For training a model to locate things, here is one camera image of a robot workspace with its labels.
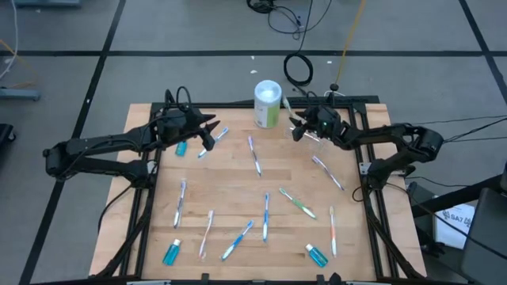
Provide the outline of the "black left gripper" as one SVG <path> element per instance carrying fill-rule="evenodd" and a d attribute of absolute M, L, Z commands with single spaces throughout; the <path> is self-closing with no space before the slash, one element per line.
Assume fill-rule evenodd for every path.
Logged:
<path fill-rule="evenodd" d="M 202 145 L 206 151 L 211 151 L 215 145 L 212 131 L 219 125 L 215 121 L 201 127 L 215 118 L 214 114 L 203 114 L 197 108 L 187 111 L 171 110 L 167 115 L 160 116 L 156 120 L 158 138 L 163 143 L 179 143 L 186 139 L 201 137 Z"/>

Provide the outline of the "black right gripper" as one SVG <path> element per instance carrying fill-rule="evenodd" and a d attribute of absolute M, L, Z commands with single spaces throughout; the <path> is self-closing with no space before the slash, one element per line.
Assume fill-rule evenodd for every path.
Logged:
<path fill-rule="evenodd" d="M 294 126 L 292 138 L 298 142 L 307 132 L 313 131 L 321 139 L 332 140 L 341 133 L 341 117 L 337 111 L 323 105 L 309 107 L 305 111 L 305 120 L 290 116 Z"/>

